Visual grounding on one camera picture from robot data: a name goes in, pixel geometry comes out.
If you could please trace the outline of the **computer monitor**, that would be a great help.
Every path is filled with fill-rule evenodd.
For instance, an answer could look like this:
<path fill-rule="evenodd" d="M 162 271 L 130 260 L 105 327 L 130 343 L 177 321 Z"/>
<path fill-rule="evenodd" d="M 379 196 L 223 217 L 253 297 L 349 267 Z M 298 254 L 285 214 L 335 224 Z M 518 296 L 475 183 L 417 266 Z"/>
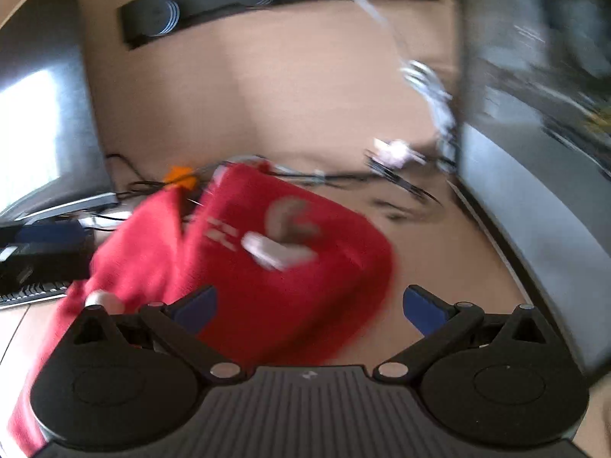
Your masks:
<path fill-rule="evenodd" d="M 459 180 L 599 377 L 610 368 L 610 0 L 459 2 Z"/>
<path fill-rule="evenodd" d="M 1 29 L 1 220 L 116 204 L 78 0 L 26 0 Z"/>

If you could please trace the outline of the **orange round object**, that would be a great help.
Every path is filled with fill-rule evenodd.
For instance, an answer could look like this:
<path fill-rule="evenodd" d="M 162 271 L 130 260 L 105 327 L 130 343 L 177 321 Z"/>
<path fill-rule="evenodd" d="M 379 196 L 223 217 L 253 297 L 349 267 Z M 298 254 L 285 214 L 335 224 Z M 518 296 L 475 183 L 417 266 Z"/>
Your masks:
<path fill-rule="evenodd" d="M 169 172 L 163 177 L 163 185 L 180 187 L 185 190 L 194 190 L 199 183 L 198 173 L 190 166 L 171 166 Z"/>

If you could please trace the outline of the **black keyboard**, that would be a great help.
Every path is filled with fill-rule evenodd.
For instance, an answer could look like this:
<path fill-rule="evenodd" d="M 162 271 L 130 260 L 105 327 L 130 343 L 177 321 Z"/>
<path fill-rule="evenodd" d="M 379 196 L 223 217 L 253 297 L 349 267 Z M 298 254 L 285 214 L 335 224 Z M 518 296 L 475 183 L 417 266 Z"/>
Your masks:
<path fill-rule="evenodd" d="M 31 303 L 45 302 L 66 295 L 69 282 L 32 283 L 14 293 L 2 294 L 0 308 L 14 308 Z"/>

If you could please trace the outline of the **right computer monitor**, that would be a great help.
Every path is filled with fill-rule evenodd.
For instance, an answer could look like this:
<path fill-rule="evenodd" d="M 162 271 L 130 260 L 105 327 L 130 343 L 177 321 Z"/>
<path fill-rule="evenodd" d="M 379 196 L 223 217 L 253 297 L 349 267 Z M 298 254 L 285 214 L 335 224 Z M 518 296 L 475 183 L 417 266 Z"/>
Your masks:
<path fill-rule="evenodd" d="M 459 180 L 599 377 L 610 368 L 610 0 L 459 2 Z"/>

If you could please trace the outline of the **crumpled white tissue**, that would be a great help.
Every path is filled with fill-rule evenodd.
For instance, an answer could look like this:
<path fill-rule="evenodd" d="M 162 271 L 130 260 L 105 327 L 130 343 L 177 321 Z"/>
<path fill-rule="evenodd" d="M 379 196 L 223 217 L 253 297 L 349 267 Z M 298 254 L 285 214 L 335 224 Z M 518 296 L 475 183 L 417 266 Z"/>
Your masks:
<path fill-rule="evenodd" d="M 403 169 L 409 162 L 425 164 L 426 157 L 413 150 L 404 140 L 374 140 L 373 158 L 389 169 Z"/>

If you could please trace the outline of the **red fleece hooded jacket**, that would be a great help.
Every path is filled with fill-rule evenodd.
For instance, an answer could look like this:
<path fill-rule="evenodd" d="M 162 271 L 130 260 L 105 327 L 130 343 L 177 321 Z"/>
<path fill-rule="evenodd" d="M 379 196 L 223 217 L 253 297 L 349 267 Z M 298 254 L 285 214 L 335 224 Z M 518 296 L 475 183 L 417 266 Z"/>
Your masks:
<path fill-rule="evenodd" d="M 34 373 L 96 292 L 131 313 L 212 287 L 217 309 L 194 309 L 192 332 L 246 367 L 321 361 L 383 301 L 393 250 L 364 216 L 242 163 L 220 169 L 189 223 L 182 199 L 178 188 L 147 198 L 99 247 L 48 326 Z"/>

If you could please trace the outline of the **left computer monitor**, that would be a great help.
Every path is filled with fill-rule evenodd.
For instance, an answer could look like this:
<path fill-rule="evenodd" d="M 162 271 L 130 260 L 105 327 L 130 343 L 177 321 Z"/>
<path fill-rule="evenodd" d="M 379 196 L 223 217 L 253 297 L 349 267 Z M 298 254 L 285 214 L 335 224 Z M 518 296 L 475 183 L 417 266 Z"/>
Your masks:
<path fill-rule="evenodd" d="M 1 220 L 116 204 L 78 0 L 26 0 L 1 29 Z"/>

